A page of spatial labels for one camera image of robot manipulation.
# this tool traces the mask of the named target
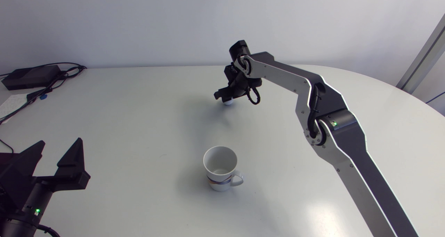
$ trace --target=white mug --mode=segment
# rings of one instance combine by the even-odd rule
[[[230,187],[241,185],[243,174],[235,170],[238,158],[235,152],[228,147],[212,147],[204,154],[204,167],[207,170],[207,178],[211,188],[216,191],[226,191]],[[233,181],[238,176],[240,181]]]

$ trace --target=power adapter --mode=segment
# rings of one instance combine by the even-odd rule
[[[2,83],[8,90],[47,87],[61,72],[57,65],[20,68],[9,74]]]

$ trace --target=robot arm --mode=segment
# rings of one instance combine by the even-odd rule
[[[418,236],[380,170],[369,156],[365,134],[348,110],[343,96],[323,77],[274,60],[267,53],[251,54],[245,41],[230,50],[232,64],[224,73],[229,85],[215,93],[227,103],[247,95],[259,103],[261,78],[298,94],[296,114],[307,142],[332,164],[374,236]],[[257,102],[250,90],[257,94]]]

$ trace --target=black cable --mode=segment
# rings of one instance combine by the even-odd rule
[[[14,112],[10,113],[7,116],[4,116],[2,118],[0,118],[0,125],[7,119],[11,118],[13,115],[15,115],[16,113],[18,113],[20,110],[24,109],[25,107],[27,107],[28,105],[32,104],[35,99],[37,99],[37,97],[43,95],[46,93],[46,91],[51,88],[58,80],[60,77],[62,77],[64,74],[59,75],[53,82],[51,82],[46,88],[42,89],[40,93],[38,93],[37,95],[35,95],[34,97],[32,97],[31,99],[29,99],[29,101],[27,101],[25,104],[23,104],[21,107],[19,107],[17,110],[15,110]]]
[[[50,227],[44,225],[38,225],[37,229],[42,230],[45,234],[48,233],[52,237],[60,237],[60,235]]]
[[[246,90],[246,93],[248,95],[249,101],[251,101],[252,104],[256,105],[259,104],[259,102],[261,101],[261,97],[259,96],[258,90],[256,90],[256,88],[252,88],[253,92],[256,95],[256,102],[254,102],[250,96],[250,91]]]
[[[2,139],[0,139],[0,141],[1,141],[4,145],[6,145],[7,147],[9,147],[9,148],[11,149],[11,152],[14,153],[14,148],[13,148],[13,147],[11,147],[10,145],[7,145],[6,142],[4,142]]]
[[[317,132],[315,131],[315,119],[316,119],[316,113],[318,113],[317,106],[318,101],[321,100],[320,92],[318,90],[317,85],[314,86],[314,95],[310,99],[309,107],[310,107],[310,113],[307,118],[307,129],[309,130],[309,135],[311,138],[315,139],[317,136]]]
[[[426,104],[428,104],[428,103],[430,103],[430,102],[434,101],[434,99],[436,99],[437,97],[439,97],[439,96],[443,95],[444,93],[445,93],[445,91],[444,91],[444,92],[442,92],[442,93],[440,93],[440,94],[439,94],[438,96],[436,96],[436,97],[432,98],[431,100],[427,101],[427,102],[426,102]]]
[[[32,103],[37,99],[37,97],[39,97],[39,96],[41,96],[41,95],[47,93],[47,91],[48,91],[49,89],[51,89],[52,86],[53,86],[57,81],[59,81],[59,80],[63,80],[63,82],[62,82],[60,85],[58,85],[56,88],[60,87],[60,86],[65,82],[66,79],[76,77],[76,76],[77,76],[78,74],[80,74],[84,69],[87,68],[86,66],[83,66],[83,65],[80,65],[80,64],[77,64],[77,63],[69,63],[69,62],[49,63],[49,64],[40,65],[40,66],[35,66],[35,67],[33,67],[33,68],[38,68],[38,67],[43,67],[43,66],[49,66],[49,65],[57,65],[57,64],[74,64],[74,65],[76,65],[76,66],[75,66],[75,67],[72,67],[72,68],[70,68],[70,69],[68,69],[68,70],[66,70],[66,71],[62,71],[62,74],[60,74],[58,77],[56,77],[56,78],[54,79],[54,81],[51,82],[48,86],[46,86],[46,88],[44,88],[43,90],[41,90],[40,93],[38,93],[37,95],[35,95],[35,96],[32,97],[31,99],[29,99],[29,100],[27,101],[27,103],[25,103],[24,105],[22,105],[22,106],[19,107],[17,110],[15,110],[14,112],[10,113],[9,115],[0,118],[0,125],[1,125],[5,120],[8,120],[9,118],[13,117],[15,114],[17,114],[17,113],[18,113],[19,111],[21,111],[22,109],[24,109],[25,107],[27,107],[27,106],[29,106],[30,104],[32,104]],[[73,70],[75,70],[75,69],[79,69],[78,72],[76,72],[75,74],[72,74],[72,75],[69,75],[69,74],[68,74],[68,72],[73,71]]]
[[[62,83],[60,83],[59,85],[53,87],[52,89],[54,90],[54,89],[56,89],[56,88],[59,88],[61,85],[63,85],[63,84],[65,83],[65,81],[68,80],[67,77],[68,77],[68,74],[65,74],[65,78],[63,79]]]

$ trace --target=metal pole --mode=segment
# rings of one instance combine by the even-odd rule
[[[445,51],[445,14],[396,88],[413,93]]]

